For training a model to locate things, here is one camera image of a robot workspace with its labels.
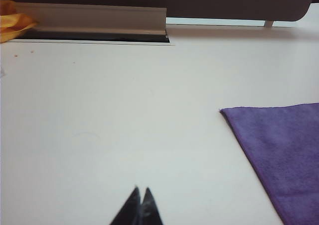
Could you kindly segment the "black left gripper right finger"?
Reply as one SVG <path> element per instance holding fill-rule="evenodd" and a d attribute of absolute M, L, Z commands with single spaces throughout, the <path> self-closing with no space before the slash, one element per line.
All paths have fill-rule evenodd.
<path fill-rule="evenodd" d="M 140 225 L 163 225 L 163 222 L 156 205 L 156 201 L 149 188 L 146 188 L 145 195 L 140 206 Z"/>

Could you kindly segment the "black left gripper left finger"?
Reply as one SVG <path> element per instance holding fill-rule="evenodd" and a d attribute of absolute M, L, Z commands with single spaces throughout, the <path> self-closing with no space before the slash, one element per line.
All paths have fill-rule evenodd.
<path fill-rule="evenodd" d="M 141 195 L 138 187 L 130 193 L 110 225 L 139 225 Z"/>

